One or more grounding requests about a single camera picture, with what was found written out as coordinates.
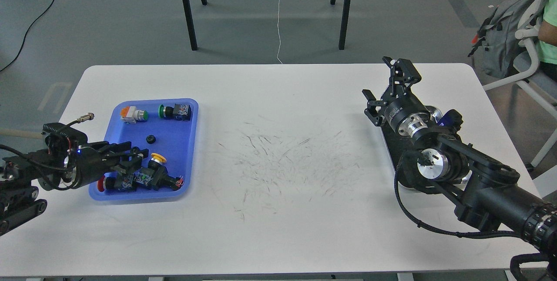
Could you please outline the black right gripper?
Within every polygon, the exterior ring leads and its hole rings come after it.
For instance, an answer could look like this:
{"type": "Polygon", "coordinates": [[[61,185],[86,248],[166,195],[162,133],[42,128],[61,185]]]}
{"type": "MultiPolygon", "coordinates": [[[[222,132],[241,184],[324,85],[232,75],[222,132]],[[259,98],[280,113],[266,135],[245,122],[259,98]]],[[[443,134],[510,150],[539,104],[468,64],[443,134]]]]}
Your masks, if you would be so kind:
{"type": "Polygon", "coordinates": [[[385,126],[387,121],[396,134],[412,137],[431,121],[430,111],[411,94],[412,85],[419,83],[422,75],[408,59],[383,57],[383,62],[390,70],[388,87],[379,100],[370,90],[362,89],[367,100],[364,114],[376,127],[385,126]]]}

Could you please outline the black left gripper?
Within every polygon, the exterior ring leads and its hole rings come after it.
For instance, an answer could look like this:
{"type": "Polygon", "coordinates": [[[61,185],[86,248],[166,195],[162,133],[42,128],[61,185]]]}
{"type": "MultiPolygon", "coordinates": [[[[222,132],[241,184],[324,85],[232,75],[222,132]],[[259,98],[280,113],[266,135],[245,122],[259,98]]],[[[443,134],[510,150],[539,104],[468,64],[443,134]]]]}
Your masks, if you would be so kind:
{"type": "Polygon", "coordinates": [[[74,147],[67,159],[67,167],[71,170],[69,187],[76,189],[94,183],[110,172],[117,172],[117,177],[130,177],[134,182],[134,173],[148,154],[148,149],[133,147],[131,141],[121,144],[103,141],[74,147]],[[117,164],[118,158],[131,160],[117,164]]]}

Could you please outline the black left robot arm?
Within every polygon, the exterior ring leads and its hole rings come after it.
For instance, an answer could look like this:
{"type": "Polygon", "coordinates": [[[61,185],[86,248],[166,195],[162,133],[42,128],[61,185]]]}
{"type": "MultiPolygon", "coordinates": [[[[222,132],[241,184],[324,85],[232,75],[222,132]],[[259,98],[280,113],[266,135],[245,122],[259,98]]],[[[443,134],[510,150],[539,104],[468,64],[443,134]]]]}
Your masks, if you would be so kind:
{"type": "Polygon", "coordinates": [[[44,124],[46,147],[35,152],[23,154],[1,146],[13,154],[3,159],[1,168],[1,234],[45,212],[47,201],[38,198],[39,188],[32,184],[33,180],[44,190],[63,191],[94,183],[110,172],[131,174],[141,168],[147,149],[133,147],[131,142],[90,143],[86,134],[72,127],[93,118],[92,113],[87,113],[67,124],[44,124]],[[61,187],[64,182],[68,183],[65,188],[61,187]]]}

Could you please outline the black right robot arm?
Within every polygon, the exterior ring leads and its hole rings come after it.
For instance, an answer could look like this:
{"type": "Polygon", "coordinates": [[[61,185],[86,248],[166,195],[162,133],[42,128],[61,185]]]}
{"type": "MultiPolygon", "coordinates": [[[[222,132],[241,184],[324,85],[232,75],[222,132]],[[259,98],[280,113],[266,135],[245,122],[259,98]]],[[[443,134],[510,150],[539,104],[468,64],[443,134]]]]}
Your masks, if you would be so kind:
{"type": "Polygon", "coordinates": [[[520,188],[519,173],[487,154],[464,144],[458,131],[463,120],[455,109],[442,114],[424,105],[411,91],[421,76],[412,61],[383,57],[390,70],[389,85],[379,99],[368,89],[365,115],[382,129],[395,169],[394,192],[402,212],[418,227],[466,239],[519,238],[537,249],[511,258],[510,272],[526,279],[520,265],[547,262],[545,277],[557,272],[556,206],[520,188]],[[475,228],[472,233],[428,225],[404,206],[399,186],[424,194],[443,194],[456,218],[475,228]]]}

